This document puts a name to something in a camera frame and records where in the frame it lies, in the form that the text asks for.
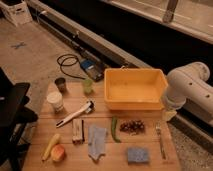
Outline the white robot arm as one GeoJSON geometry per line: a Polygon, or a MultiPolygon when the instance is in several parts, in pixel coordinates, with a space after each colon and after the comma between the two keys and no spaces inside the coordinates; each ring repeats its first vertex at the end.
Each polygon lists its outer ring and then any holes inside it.
{"type": "Polygon", "coordinates": [[[206,83],[210,69],[203,62],[192,62],[171,70],[167,76],[168,87],[161,96],[166,111],[181,109],[187,100],[188,110],[213,127],[213,87],[206,83]]]}

